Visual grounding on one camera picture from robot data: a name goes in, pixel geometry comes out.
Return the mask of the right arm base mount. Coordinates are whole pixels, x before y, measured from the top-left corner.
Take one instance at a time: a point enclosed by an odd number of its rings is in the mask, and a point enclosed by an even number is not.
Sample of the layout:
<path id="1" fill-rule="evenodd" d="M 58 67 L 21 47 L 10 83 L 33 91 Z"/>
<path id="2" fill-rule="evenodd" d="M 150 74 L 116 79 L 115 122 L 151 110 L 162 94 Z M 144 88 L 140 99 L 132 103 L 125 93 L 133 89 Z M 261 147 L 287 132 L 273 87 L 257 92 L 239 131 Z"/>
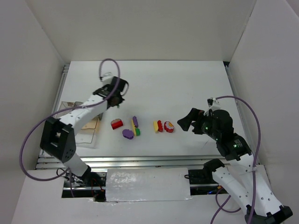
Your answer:
<path id="1" fill-rule="evenodd" d="M 212 172 L 221 167 L 224 167 L 224 163 L 220 159 L 212 159 L 204 163 L 202 169 L 189 169 L 184 178 L 189 180 L 191 195 L 215 195 L 219 183 L 213 180 Z"/>

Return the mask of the small green lego brick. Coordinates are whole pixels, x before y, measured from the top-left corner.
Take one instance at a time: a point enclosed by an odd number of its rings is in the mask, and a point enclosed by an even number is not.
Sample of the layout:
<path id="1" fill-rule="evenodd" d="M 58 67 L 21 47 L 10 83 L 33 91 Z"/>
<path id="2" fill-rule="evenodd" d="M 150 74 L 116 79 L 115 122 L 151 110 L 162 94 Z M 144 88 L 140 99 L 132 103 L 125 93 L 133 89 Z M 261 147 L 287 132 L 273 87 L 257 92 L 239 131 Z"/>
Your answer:
<path id="1" fill-rule="evenodd" d="M 141 134 L 140 129 L 139 129 L 139 128 L 136 128 L 136 129 L 135 129 L 135 133 L 136 133 L 136 136 L 139 136 L 139 135 Z"/>

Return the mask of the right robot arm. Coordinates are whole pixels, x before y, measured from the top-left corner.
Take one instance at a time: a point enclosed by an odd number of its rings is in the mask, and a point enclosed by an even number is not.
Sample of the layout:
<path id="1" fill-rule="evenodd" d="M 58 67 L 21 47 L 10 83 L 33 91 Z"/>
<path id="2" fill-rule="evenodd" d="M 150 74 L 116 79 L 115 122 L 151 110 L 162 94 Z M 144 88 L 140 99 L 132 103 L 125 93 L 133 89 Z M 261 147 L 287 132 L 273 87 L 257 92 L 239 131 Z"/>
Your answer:
<path id="1" fill-rule="evenodd" d="M 227 167 L 213 159 L 204 164 L 212 179 L 238 203 L 248 224 L 280 224 L 293 215 L 273 194 L 266 180 L 254 167 L 254 156 L 246 140 L 234 132 L 233 120 L 225 110 L 204 112 L 196 108 L 178 120 L 183 131 L 193 126 L 195 134 L 206 134 L 216 141 L 221 156 L 238 174 L 235 179 Z"/>

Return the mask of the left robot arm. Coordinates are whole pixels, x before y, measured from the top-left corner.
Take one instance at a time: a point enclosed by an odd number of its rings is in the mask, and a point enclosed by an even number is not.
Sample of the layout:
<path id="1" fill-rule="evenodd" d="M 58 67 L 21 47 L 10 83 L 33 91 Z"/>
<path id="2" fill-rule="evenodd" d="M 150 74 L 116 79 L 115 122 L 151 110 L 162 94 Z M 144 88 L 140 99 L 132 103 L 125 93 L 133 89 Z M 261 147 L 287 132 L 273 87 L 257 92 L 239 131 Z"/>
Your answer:
<path id="1" fill-rule="evenodd" d="M 46 119 L 40 142 L 43 151 L 62 162 L 84 183 L 89 183 L 95 175 L 77 155 L 75 136 L 93 118 L 110 107 L 119 106 L 129 87 L 126 80 L 118 77 L 109 78 L 104 83 L 79 108 L 72 109 L 59 118 Z"/>

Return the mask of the purple rounded lego block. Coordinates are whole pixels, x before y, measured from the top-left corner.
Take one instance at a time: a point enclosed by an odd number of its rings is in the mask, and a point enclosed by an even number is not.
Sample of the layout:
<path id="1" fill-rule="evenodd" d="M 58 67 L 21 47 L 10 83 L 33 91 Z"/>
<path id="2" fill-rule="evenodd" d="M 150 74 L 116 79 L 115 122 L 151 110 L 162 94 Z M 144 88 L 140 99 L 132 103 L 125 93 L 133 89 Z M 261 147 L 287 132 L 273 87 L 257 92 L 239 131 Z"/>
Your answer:
<path id="1" fill-rule="evenodd" d="M 134 132 L 132 130 L 129 130 L 129 129 L 124 129 L 122 131 L 122 135 L 123 135 L 124 138 L 129 139 L 129 140 L 133 139 L 134 136 L 135 136 Z"/>

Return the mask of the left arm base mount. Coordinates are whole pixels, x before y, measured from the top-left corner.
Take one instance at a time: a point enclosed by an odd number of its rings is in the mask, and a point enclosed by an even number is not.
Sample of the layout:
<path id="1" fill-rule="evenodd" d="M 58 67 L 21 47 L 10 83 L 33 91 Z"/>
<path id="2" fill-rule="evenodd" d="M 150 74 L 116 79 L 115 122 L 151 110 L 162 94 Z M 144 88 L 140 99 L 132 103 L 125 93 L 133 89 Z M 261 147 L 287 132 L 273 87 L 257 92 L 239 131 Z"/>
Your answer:
<path id="1" fill-rule="evenodd" d="M 107 172 L 92 172 L 89 182 L 84 182 L 69 172 L 62 176 L 64 178 L 61 197 L 66 198 L 90 198 L 95 202 L 106 201 Z"/>

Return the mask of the purple lego brick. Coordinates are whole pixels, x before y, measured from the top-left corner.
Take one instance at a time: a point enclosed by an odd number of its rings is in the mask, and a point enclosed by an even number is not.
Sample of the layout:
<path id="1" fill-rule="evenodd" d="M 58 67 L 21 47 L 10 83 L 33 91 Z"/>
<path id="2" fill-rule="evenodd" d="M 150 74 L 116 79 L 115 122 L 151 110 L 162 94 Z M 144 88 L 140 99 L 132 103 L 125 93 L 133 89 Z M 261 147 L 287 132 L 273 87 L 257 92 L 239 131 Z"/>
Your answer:
<path id="1" fill-rule="evenodd" d="M 133 121 L 133 125 L 135 128 L 138 128 L 138 121 L 137 121 L 137 117 L 136 116 L 133 116 L 132 117 L 132 121 Z"/>

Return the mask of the long yellow lego plate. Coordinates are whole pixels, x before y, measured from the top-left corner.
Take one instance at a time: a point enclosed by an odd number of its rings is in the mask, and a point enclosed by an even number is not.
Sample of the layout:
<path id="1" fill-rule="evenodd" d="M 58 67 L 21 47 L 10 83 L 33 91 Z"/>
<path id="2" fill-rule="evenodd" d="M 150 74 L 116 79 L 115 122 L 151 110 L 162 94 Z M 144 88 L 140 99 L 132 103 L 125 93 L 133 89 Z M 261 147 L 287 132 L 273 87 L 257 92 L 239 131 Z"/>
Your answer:
<path id="1" fill-rule="evenodd" d="M 132 124 L 132 130 L 133 130 L 134 136 L 136 136 L 136 129 L 135 129 L 135 125 L 134 125 L 134 122 L 132 119 L 131 119 L 131 124 Z"/>

